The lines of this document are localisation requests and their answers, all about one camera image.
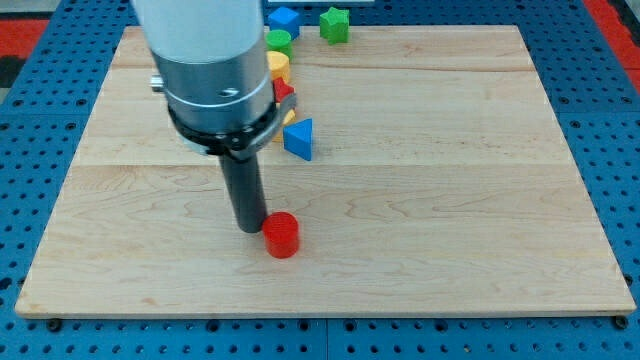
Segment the yellow block behind arm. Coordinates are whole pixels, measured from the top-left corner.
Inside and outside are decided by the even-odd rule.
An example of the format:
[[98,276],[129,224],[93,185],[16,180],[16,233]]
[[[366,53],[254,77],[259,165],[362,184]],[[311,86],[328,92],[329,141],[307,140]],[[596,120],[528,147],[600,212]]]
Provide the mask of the yellow block behind arm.
[[283,132],[284,132],[284,128],[291,125],[292,123],[294,123],[296,121],[296,113],[294,110],[289,110],[284,119],[282,124],[280,125],[278,131],[276,132],[276,134],[274,135],[274,137],[272,138],[272,141],[275,143],[282,143],[283,142]]

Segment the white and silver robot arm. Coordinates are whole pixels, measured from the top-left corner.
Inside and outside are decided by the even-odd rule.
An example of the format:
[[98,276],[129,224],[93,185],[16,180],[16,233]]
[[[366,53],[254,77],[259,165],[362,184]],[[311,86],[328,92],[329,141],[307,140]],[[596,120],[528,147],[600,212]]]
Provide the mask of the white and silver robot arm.
[[176,130],[197,151],[243,162],[275,136],[276,101],[259,0],[133,0]]

